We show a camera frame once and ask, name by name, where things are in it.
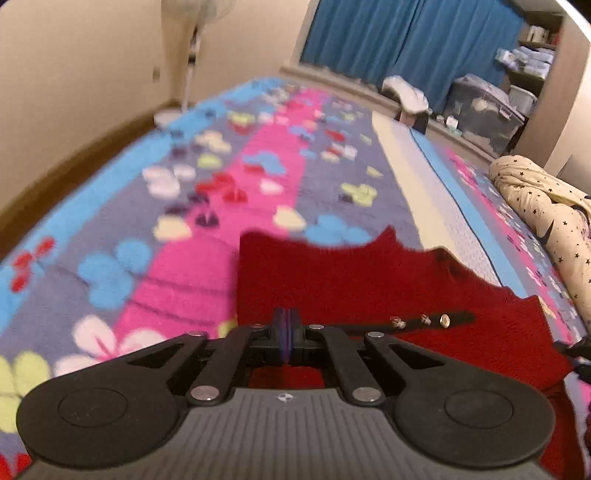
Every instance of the small logo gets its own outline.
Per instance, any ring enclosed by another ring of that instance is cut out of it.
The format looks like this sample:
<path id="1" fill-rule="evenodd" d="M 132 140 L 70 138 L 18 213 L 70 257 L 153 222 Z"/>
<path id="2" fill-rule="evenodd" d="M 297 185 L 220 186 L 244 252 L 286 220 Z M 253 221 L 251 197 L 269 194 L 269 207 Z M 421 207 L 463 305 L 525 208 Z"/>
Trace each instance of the small logo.
<path id="1" fill-rule="evenodd" d="M 279 395 L 277 395 L 277 400 L 283 402 L 283 403 L 288 403 L 291 400 L 293 400 L 295 397 L 289 393 L 289 392 L 285 392 L 285 393 L 281 393 Z"/>

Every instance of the electric fan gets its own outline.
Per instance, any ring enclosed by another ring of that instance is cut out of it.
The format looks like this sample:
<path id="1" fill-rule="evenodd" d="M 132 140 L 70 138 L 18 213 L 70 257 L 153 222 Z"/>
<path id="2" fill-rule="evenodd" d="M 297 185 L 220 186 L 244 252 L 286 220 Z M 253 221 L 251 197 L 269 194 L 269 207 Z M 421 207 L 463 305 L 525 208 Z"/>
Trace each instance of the electric fan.
<path id="1" fill-rule="evenodd" d="M 163 7 L 173 15 L 188 18 L 193 23 L 193 34 L 189 42 L 187 71 L 185 75 L 183 100 L 181 108 L 161 110 L 154 115 L 154 123 L 159 128 L 166 128 L 189 108 L 189 91 L 197 66 L 201 34 L 206 24 L 219 20 L 227 15 L 236 0 L 163 0 Z"/>

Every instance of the circular pad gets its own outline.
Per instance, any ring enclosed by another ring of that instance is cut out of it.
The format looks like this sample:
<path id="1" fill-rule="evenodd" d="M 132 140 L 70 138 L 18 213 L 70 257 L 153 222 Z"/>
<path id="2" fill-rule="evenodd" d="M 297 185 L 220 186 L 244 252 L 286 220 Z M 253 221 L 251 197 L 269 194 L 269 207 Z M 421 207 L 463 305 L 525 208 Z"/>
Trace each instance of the circular pad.
<path id="1" fill-rule="evenodd" d="M 87 388 L 67 395 L 60 403 L 61 417 L 77 427 L 103 427 L 127 410 L 125 397 L 108 388 Z"/>
<path id="2" fill-rule="evenodd" d="M 174 396 L 155 372 L 120 362 L 41 384 L 17 412 L 27 450 L 48 463 L 83 469 L 118 466 L 152 452 L 180 418 Z"/>
<path id="3" fill-rule="evenodd" d="M 486 390 L 454 393 L 447 398 L 445 410 L 456 422 L 473 429 L 500 427 L 513 415 L 509 400 Z"/>

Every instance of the blue curtain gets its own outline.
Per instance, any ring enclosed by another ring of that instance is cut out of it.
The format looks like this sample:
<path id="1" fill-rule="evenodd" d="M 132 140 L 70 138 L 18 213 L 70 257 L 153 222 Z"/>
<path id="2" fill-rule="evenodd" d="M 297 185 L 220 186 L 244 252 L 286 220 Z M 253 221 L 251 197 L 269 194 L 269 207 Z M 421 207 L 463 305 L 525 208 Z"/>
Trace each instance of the blue curtain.
<path id="1" fill-rule="evenodd" d="M 424 0 L 320 0 L 301 62 L 381 86 Z"/>
<path id="2" fill-rule="evenodd" d="M 522 25 L 502 0 L 425 0 L 388 75 L 421 89 L 439 112 L 453 80 L 466 73 L 500 85 L 496 50 L 515 48 Z"/>
<path id="3" fill-rule="evenodd" d="M 501 83 L 496 50 L 522 24 L 505 0 L 320 0 L 301 62 L 378 86 L 400 75 L 438 112 L 455 78 Z"/>

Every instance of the fan stand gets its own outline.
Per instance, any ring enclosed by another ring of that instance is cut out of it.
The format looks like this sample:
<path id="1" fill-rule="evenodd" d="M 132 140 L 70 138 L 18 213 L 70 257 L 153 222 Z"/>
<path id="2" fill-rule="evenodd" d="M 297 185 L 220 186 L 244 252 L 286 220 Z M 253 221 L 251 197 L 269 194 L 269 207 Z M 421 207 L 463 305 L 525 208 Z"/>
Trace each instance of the fan stand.
<path id="1" fill-rule="evenodd" d="M 189 42 L 189 56 L 187 58 L 187 73 L 185 75 L 185 84 L 183 92 L 183 101 L 181 108 L 167 108 L 156 112 L 154 115 L 154 125 L 159 129 L 166 129 L 168 126 L 181 118 L 189 109 L 189 93 L 191 91 L 191 82 L 195 73 L 197 64 L 197 55 L 199 55 L 199 47 L 201 45 L 201 33 L 199 28 L 195 26 L 193 35 Z"/>

